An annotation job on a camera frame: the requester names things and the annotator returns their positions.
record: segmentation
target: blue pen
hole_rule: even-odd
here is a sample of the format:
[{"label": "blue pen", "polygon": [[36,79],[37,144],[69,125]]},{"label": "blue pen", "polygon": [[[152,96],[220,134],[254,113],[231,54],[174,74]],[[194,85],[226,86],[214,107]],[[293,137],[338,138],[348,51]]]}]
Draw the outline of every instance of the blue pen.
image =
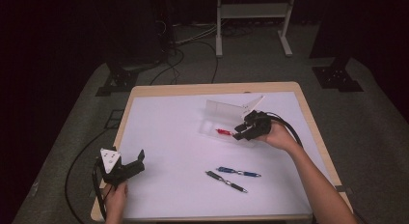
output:
[{"label": "blue pen", "polygon": [[223,173],[236,173],[238,175],[243,175],[243,176],[248,176],[248,177],[254,177],[254,178],[259,178],[261,177],[260,174],[257,173],[250,173],[250,172],[244,172],[244,171],[238,171],[238,170],[234,170],[234,169],[230,169],[230,168],[225,168],[225,167],[219,167],[216,169],[219,172],[223,172]]}]

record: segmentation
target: person's right hand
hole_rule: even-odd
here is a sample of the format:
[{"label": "person's right hand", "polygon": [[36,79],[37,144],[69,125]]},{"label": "person's right hand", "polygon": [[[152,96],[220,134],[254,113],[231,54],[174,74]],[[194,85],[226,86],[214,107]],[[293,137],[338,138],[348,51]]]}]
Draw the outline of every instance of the person's right hand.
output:
[{"label": "person's right hand", "polygon": [[259,136],[256,139],[287,152],[291,147],[298,146],[298,143],[289,134],[286,127],[277,121],[271,121],[271,129],[268,134]]}]

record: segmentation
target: hand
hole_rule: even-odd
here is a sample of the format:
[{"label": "hand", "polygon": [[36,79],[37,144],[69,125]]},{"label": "hand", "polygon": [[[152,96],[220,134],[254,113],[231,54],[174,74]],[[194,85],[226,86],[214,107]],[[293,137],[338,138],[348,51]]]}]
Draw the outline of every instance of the hand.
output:
[{"label": "hand", "polygon": [[107,183],[102,190],[106,208],[105,223],[121,223],[123,221],[123,210],[126,205],[127,181],[118,185],[117,189]]},{"label": "hand", "polygon": [[256,139],[287,152],[292,146],[298,145],[286,127],[277,121],[271,121],[271,129],[268,134],[259,136]]}]

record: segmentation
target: table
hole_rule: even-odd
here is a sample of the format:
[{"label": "table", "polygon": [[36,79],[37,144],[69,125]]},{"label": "table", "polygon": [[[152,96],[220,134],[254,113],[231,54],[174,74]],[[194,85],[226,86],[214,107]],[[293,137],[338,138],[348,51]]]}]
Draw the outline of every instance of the table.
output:
[{"label": "table", "polygon": [[278,31],[280,42],[287,57],[292,56],[291,48],[286,40],[286,29],[292,13],[294,0],[288,3],[267,4],[222,4],[217,0],[217,34],[216,34],[216,56],[222,57],[222,18],[258,18],[258,17],[283,17],[283,30]]},{"label": "table", "polygon": [[[135,105],[134,99],[140,99],[140,98],[168,98],[168,97],[177,97],[177,98],[182,98],[182,97],[200,97],[200,96],[206,96],[206,95],[221,95],[221,94],[226,94],[226,95],[235,95],[235,96],[248,96],[248,95],[256,95],[257,93],[293,93],[296,97],[296,101],[299,104],[299,107],[302,112],[302,116],[305,119],[305,122],[308,126],[309,131],[311,132],[311,136],[313,138],[313,141],[316,144],[316,148],[319,152],[320,157],[322,158],[322,161],[324,163],[324,167],[326,169],[326,172],[328,173],[328,177],[332,184],[334,186],[340,186],[341,181],[337,175],[337,171],[335,170],[335,167],[331,161],[330,156],[328,155],[328,152],[325,148],[324,142],[319,134],[319,130],[316,126],[316,123],[314,121],[313,115],[310,111],[310,108],[303,96],[303,93],[301,91],[301,88],[299,85],[295,82],[265,82],[265,83],[232,83],[232,84],[206,84],[206,85],[173,85],[173,86],[138,86],[135,87],[129,97],[129,101],[127,103],[127,106],[124,111],[123,115],[123,120],[121,122],[117,137],[114,142],[114,146],[118,146],[119,150],[121,151],[121,146],[124,146],[126,141],[123,140],[123,136],[125,135],[125,128],[127,127],[128,123],[131,123],[132,120],[128,120],[131,114],[132,106]],[[154,157],[154,154],[152,152],[146,152],[146,160],[149,159],[150,157]],[[123,155],[123,163],[126,163],[126,159]],[[149,163],[146,163],[147,166],[147,171],[152,168],[152,164],[149,165]],[[149,180],[150,178],[143,178],[142,176],[144,172],[141,173],[141,176],[138,175],[136,178],[140,178],[143,180]],[[212,183],[212,185],[209,186],[217,186],[217,189],[219,190],[224,190],[227,193],[231,193],[233,189],[228,188],[225,185],[219,184],[219,182],[214,182],[211,179],[205,178],[204,179],[206,183]],[[241,180],[238,177],[235,178],[229,178],[228,180],[230,181],[237,181]],[[345,202],[348,204],[350,207],[348,198],[346,197],[345,193],[341,193],[342,198],[345,200]],[[93,206],[93,210],[91,213],[92,219],[93,220],[101,220],[101,214],[98,209],[97,202],[95,201],[95,205]],[[265,220],[265,219],[301,219],[301,218],[311,218],[310,213],[293,213],[293,214],[274,214],[274,215],[235,215],[235,216],[183,216],[183,217],[160,217],[160,218],[155,218],[155,217],[150,217],[150,218],[144,218],[144,219],[138,219],[141,221],[190,221],[190,220]]]}]

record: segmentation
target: white shelf frame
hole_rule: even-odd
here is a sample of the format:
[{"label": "white shelf frame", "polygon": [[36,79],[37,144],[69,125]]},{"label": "white shelf frame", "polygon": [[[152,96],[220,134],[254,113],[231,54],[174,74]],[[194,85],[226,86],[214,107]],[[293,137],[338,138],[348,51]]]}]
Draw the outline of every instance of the white shelf frame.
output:
[{"label": "white shelf frame", "polygon": [[257,17],[283,17],[283,29],[278,31],[280,42],[287,57],[292,56],[291,48],[286,40],[286,30],[291,17],[294,0],[288,3],[268,4],[222,4],[217,0],[217,34],[216,34],[216,56],[223,56],[222,47],[222,18],[257,18]]}]

